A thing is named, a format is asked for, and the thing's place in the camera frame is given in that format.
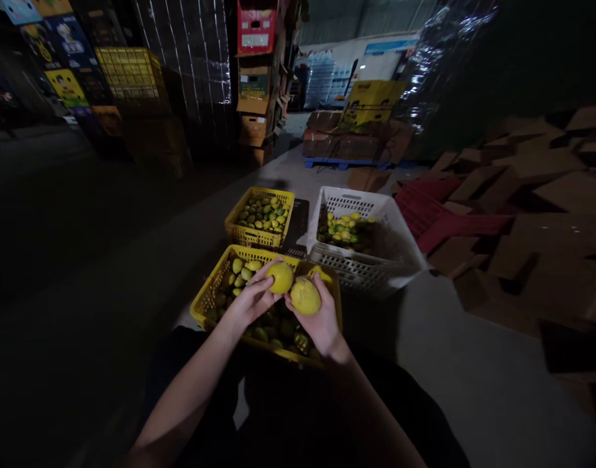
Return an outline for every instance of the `red plastic crate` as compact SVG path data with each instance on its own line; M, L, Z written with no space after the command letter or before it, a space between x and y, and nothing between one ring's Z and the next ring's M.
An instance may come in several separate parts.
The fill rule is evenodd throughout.
M448 183L448 180L430 181L431 188L435 190L433 193L442 194L447 191L448 187L443 185L439 188L432 185L434 182ZM506 223L512 219L512 216L501 215L454 214L418 187L422 185L405 184L395 197L395 202L421 252L430 252L451 236L499 234Z

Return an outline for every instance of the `fruit pile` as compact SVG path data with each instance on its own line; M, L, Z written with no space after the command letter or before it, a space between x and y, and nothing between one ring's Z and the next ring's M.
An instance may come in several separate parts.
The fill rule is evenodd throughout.
M290 210L289 205L281 205L276 197L267 198L263 194L256 194L239 213L237 224L259 231L282 234Z
M376 220L365 219L360 213L344 214L339 219L335 219L333 213L328 213L319 220L317 240L352 252L373 255L375 228Z
M263 267L262 262L253 260L245 262L241 258L233 258L228 270L222 276L220 292L214 300L215 307L207 309L207 318L213 322L222 320L226 309L233 303L248 281ZM328 288L332 280L325 275L321 268L313 269L320 272L322 281ZM266 274L274 277L270 291L274 294L285 294L291 290L291 302L301 314L313 315L321 306L321 297L317 288L308 276L294 278L293 269L284 262L274 263ZM321 360L313 342L302 328L294 313L287 309L284 300L279 300L261 317L246 329L244 336L248 336L264 343L273 349L285 349L301 356Z

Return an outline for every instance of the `hand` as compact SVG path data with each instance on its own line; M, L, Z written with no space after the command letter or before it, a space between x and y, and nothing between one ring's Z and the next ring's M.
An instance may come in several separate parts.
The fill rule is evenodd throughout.
M297 312L293 307L289 293L285 294L285 304L287 305L287 309L296 315L298 322L302 324L304 330L310 335L319 353L326 358L330 355L337 342L343 339L343 336L337 324L335 300L332 298L330 292L328 292L328 288L326 288L319 273L316 272L313 279L315 287L322 298L322 305L317 313L314 315L302 315Z
M270 287L274 284L274 277L265 278L267 270L280 261L284 261L284 258L277 257L257 271L226 311L227 314L230 313L231 316L238 318L244 324L244 329L283 296L270 291Z

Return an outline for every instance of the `red box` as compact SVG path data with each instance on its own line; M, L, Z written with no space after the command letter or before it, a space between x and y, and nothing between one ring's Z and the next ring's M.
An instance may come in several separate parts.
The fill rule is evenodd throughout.
M237 1L237 55L260 55L274 52L277 30L284 29L287 0L269 2Z
M448 186L437 187L441 182ZM430 181L429 185L406 183L395 197L395 203L417 241L419 250L424 253L430 252L449 237L499 234L506 223L512 219L512 216L454 214L443 207L440 201L421 190L428 187L431 193L439 196L447 196L448 190L455 189L447 179Z

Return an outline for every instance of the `white plastic crate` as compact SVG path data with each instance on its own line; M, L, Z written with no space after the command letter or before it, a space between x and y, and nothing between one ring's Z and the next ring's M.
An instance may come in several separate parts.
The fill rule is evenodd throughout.
M358 212L374 218L374 255L352 252L317 241L320 216L331 212L335 219ZM341 289L382 300L406 286L427 262L392 197L349 188L322 187L309 223L309 260L334 269Z

